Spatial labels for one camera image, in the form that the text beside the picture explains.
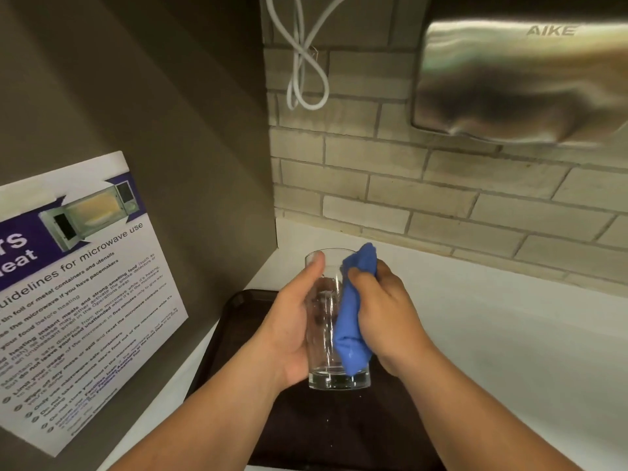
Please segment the brick wall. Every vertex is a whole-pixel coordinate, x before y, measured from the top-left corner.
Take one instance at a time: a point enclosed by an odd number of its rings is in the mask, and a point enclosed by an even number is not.
[[[308,26],[329,1],[303,0]],[[291,50],[262,5],[278,216],[628,296],[626,129],[582,151],[411,128],[425,0],[345,1],[315,39],[330,100],[291,112]],[[292,0],[275,5],[291,26]]]

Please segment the brown tray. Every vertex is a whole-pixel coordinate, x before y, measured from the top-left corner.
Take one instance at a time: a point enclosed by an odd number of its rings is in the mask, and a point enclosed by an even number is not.
[[[249,340],[277,292],[250,289],[227,301],[188,396]],[[249,464],[294,470],[445,469],[402,383],[371,360],[370,388],[315,391],[307,381],[282,392]]]

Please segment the right hand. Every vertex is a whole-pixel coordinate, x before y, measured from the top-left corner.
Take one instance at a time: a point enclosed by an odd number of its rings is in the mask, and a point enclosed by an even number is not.
[[[380,259],[376,278],[351,268],[349,280],[360,294],[358,323],[366,344],[390,374],[399,375],[406,357],[432,346],[403,282]]]

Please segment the white cable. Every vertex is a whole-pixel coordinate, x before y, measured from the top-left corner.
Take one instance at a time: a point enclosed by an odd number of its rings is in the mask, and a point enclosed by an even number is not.
[[[288,88],[286,91],[286,102],[288,108],[290,110],[294,110],[296,106],[301,104],[304,108],[308,110],[318,110],[325,105],[327,99],[329,98],[329,79],[325,74],[323,68],[320,67],[318,62],[312,58],[308,50],[310,49],[310,45],[314,40],[314,37],[317,35],[320,27],[323,26],[323,23],[329,15],[343,2],[344,0],[334,0],[329,3],[329,6],[321,13],[318,21],[314,23],[312,26],[312,30],[308,36],[305,36],[305,22],[303,17],[303,4],[301,0],[294,0],[294,11],[293,11],[293,23],[294,23],[294,34],[290,36],[290,33],[286,30],[285,26],[279,20],[277,16],[277,12],[274,8],[274,3],[272,0],[266,0],[266,6],[268,7],[268,14],[271,17],[272,22],[277,27],[277,30],[281,33],[281,35],[286,38],[286,41],[294,48],[294,55],[292,59],[292,77],[290,82],[288,83]],[[305,63],[303,60],[309,62],[317,74],[320,76],[323,81],[323,98],[317,104],[310,104],[303,99],[301,94],[301,89],[303,88],[303,84],[305,82]],[[296,101],[293,103],[292,96],[296,97]]]

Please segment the aike logo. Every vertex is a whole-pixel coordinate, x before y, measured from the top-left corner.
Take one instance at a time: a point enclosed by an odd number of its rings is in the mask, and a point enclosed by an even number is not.
[[[546,24],[545,26],[535,24],[528,30],[526,36],[573,36],[577,29],[578,25],[575,24]]]

